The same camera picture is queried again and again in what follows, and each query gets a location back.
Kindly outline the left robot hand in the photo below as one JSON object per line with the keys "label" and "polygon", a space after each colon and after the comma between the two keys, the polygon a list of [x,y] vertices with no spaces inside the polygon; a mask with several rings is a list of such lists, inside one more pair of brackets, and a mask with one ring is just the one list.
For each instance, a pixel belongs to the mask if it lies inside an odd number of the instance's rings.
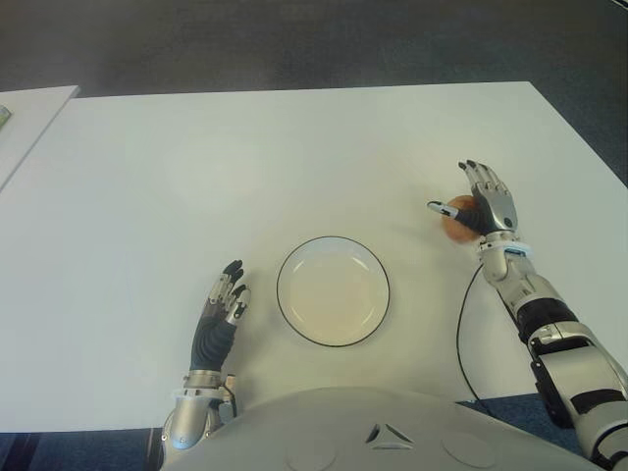
{"label": "left robot hand", "polygon": [[237,324],[250,303],[250,290],[239,281],[241,260],[231,262],[212,286],[194,332],[190,371],[220,372],[233,347]]}

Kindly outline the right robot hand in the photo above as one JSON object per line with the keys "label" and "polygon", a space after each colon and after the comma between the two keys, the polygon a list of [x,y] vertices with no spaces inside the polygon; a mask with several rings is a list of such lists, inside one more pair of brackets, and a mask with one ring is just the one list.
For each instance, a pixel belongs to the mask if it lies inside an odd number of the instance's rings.
{"label": "right robot hand", "polygon": [[461,209],[433,200],[427,203],[427,207],[480,236],[495,232],[515,233],[518,220],[514,200],[494,170],[472,160],[459,162],[458,167],[470,183],[474,206]]}

